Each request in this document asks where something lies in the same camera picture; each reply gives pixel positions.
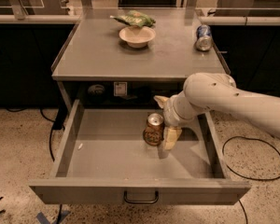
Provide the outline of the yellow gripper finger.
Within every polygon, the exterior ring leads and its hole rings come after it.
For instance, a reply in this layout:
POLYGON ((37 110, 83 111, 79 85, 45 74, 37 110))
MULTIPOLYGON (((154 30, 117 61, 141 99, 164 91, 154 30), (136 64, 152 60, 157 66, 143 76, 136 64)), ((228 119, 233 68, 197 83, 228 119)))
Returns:
POLYGON ((164 150, 171 150, 177 143, 180 134, 182 134, 182 129, 180 127, 165 127, 161 144, 162 148, 164 150))
POLYGON ((165 96, 160 96, 160 95, 155 95, 154 100, 157 102, 158 106, 161 109, 164 109, 166 102, 169 100, 168 97, 165 96))

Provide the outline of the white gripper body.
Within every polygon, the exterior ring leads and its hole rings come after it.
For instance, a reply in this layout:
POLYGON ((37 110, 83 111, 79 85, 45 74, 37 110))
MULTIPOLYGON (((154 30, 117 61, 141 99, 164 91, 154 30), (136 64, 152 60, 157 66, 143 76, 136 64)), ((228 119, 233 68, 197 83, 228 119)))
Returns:
POLYGON ((186 126, 193 120, 193 109, 184 96, 173 95, 164 105, 163 116, 165 124, 172 127, 186 126))

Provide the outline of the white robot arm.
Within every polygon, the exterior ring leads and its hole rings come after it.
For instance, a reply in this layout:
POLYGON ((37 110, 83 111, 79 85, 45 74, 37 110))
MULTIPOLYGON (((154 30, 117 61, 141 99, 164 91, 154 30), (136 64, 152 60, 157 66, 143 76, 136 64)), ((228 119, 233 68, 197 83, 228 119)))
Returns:
POLYGON ((162 147, 172 149, 184 127, 211 110, 230 114, 280 139, 280 97, 243 91, 227 74, 190 75, 182 92, 171 97, 156 95, 163 110, 162 147))

